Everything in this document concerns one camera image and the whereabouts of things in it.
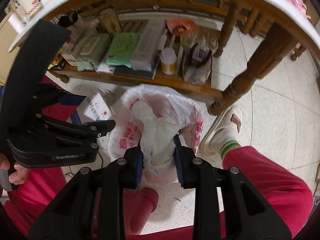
wooden shelf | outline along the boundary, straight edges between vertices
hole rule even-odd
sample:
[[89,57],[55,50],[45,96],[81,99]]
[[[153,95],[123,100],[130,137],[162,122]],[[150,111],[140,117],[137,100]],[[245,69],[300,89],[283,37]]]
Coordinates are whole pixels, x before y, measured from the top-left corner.
[[133,84],[143,83],[143,84],[168,86],[177,91],[181,91],[183,93],[197,92],[197,93],[205,94],[206,97],[209,96],[209,98],[212,98],[212,100],[222,99],[222,92],[220,90],[211,88],[211,75],[208,78],[207,82],[203,86],[200,86],[200,85],[193,85],[193,84],[184,82],[178,73],[173,76],[167,76],[162,72],[160,67],[157,69],[156,76],[153,80],[145,79],[145,78],[113,75],[108,73],[97,73],[95,71],[78,71],[77,67],[70,66],[69,64],[67,64],[63,70],[53,70],[51,72],[54,72],[56,74],[67,75],[70,78],[91,79],[95,81],[108,82],[108,83],[129,82]]

foot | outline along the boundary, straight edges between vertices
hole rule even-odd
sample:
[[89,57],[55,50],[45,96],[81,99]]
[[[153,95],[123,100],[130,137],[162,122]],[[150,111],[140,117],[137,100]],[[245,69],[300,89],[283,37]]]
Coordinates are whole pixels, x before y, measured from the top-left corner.
[[229,150],[239,147],[237,140],[241,122],[242,113],[237,106],[231,106],[217,116],[199,146],[201,156],[213,157],[220,154],[222,158]]

white slipper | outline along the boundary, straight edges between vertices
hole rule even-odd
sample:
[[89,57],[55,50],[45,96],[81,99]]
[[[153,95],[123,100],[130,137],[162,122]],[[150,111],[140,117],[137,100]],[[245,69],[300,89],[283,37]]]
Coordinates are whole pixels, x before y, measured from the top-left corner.
[[217,131],[222,130],[223,128],[233,128],[237,132],[240,132],[242,122],[242,112],[237,106],[231,106],[230,108],[224,110],[220,115],[217,116],[214,120],[210,130],[205,135],[199,146],[199,153],[202,157],[213,157],[219,152],[216,149],[210,147],[213,136]]

sock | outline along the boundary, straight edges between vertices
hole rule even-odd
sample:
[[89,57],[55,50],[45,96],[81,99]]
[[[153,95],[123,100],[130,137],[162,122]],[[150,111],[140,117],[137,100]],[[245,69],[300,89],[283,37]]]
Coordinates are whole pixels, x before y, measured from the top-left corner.
[[216,152],[219,152],[220,157],[223,160],[229,151],[241,147],[237,138],[238,131],[236,129],[223,128],[213,136],[210,147],[216,149]]

green stripe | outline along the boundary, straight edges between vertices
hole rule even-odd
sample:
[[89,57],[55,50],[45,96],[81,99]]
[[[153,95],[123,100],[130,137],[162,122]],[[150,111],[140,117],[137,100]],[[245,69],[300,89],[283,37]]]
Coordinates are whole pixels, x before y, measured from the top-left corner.
[[227,150],[229,150],[231,147],[233,146],[240,146],[240,144],[238,144],[237,141],[230,141],[230,142],[227,142],[222,148],[221,148],[221,151],[220,151],[220,156],[221,158],[224,156],[224,154],[226,153]]

